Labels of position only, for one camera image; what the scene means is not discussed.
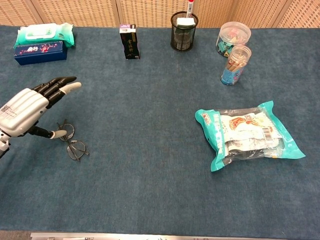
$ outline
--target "robotic hand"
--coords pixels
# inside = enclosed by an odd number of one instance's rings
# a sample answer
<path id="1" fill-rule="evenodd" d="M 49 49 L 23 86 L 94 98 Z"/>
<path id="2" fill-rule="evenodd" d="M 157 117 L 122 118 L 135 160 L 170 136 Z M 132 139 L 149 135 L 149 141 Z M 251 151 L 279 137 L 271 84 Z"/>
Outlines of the robotic hand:
<path id="1" fill-rule="evenodd" d="M 0 158 L 9 150 L 9 139 L 26 133 L 55 139 L 65 130 L 47 131 L 37 127 L 38 119 L 64 95 L 81 87 L 75 76 L 57 77 L 32 89 L 25 88 L 0 108 Z"/>

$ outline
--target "wicker wall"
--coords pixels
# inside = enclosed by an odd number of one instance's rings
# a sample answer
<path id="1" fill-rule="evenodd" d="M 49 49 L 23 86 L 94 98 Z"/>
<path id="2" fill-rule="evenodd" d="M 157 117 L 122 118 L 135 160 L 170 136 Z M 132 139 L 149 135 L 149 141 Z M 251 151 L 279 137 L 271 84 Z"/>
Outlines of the wicker wall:
<path id="1" fill-rule="evenodd" d="M 78 27 L 170 27 L 187 0 L 0 0 L 0 25 L 68 22 Z M 320 28 L 320 0 L 194 0 L 199 28 L 238 21 L 250 28 Z"/>

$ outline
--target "snack bag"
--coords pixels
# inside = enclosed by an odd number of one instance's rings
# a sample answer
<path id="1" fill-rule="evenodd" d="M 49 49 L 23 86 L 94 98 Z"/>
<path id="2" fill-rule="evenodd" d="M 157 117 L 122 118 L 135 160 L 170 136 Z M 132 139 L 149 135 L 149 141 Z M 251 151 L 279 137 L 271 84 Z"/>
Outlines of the snack bag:
<path id="1" fill-rule="evenodd" d="M 211 171 L 234 160 L 255 158 L 300 159 L 305 155 L 273 114 L 273 101 L 258 107 L 229 110 L 203 110 L 195 113 L 216 157 Z"/>
<path id="2" fill-rule="evenodd" d="M 35 24 L 22 26 L 18 30 L 18 35 L 14 44 L 14 49 L 18 45 L 47 43 L 55 41 L 64 41 L 67 48 L 75 45 L 74 35 L 72 33 L 73 25 L 63 23 Z"/>

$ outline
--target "black box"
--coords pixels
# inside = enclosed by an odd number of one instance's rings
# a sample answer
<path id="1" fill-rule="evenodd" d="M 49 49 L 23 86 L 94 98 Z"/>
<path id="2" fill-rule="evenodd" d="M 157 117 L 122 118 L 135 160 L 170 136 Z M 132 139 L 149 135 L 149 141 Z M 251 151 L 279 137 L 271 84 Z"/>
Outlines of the black box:
<path id="1" fill-rule="evenodd" d="M 14 59 L 20 65 L 65 60 L 67 51 L 63 41 L 18 45 L 14 50 Z"/>
<path id="2" fill-rule="evenodd" d="M 140 59 L 136 29 L 135 24 L 120 25 L 120 37 L 126 59 Z"/>

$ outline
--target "blue tablecloth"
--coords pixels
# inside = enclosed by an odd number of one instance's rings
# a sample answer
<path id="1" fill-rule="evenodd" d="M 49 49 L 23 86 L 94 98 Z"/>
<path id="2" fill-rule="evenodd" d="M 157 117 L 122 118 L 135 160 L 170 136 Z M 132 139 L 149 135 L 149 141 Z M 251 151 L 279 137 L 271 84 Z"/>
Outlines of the blue tablecloth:
<path id="1" fill-rule="evenodd" d="M 74 124 L 89 156 L 59 139 L 11 140 L 0 160 L 0 229 L 284 239 L 320 238 L 320 29 L 252 29 L 239 83 L 223 85 L 219 29 L 196 29 L 177 52 L 170 28 L 138 28 L 140 60 L 125 60 L 118 28 L 78 28 L 67 60 L 20 66 L 17 27 L 0 27 L 0 106 L 24 88 L 77 76 L 82 88 L 39 121 Z M 198 109 L 273 100 L 306 157 L 233 162 L 215 152 Z"/>

